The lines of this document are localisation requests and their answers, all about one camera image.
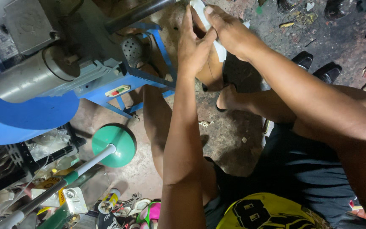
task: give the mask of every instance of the plastic bag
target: plastic bag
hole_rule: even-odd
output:
[[[66,130],[53,129],[32,139],[35,143],[28,145],[30,153],[35,161],[38,161],[51,153],[63,149],[68,145],[70,136]]]

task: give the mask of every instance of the black number 8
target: black number 8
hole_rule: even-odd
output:
[[[240,200],[233,207],[234,215],[242,227],[257,229],[270,218],[261,200]]]

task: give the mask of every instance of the forearm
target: forearm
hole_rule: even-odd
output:
[[[164,153],[159,228],[205,228],[200,179],[201,161],[202,146],[194,75],[179,71]]]
[[[266,45],[252,45],[247,60],[308,125],[366,140],[366,108]]]
[[[178,72],[175,102],[164,155],[164,185],[197,179],[202,157],[194,76]]]

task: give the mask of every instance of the hand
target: hand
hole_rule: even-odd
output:
[[[216,29],[221,44],[238,59],[247,60],[247,56],[255,49],[266,47],[240,20],[220,7],[209,4],[204,11],[206,19]]]
[[[216,38],[217,32],[214,28],[210,28],[202,39],[196,36],[193,31],[190,5],[187,5],[177,49],[179,71],[185,71],[186,74],[193,76],[200,72]]]

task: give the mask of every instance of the yellow jersey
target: yellow jersey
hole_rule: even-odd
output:
[[[331,229],[313,211],[270,193],[256,193],[234,202],[216,229]]]

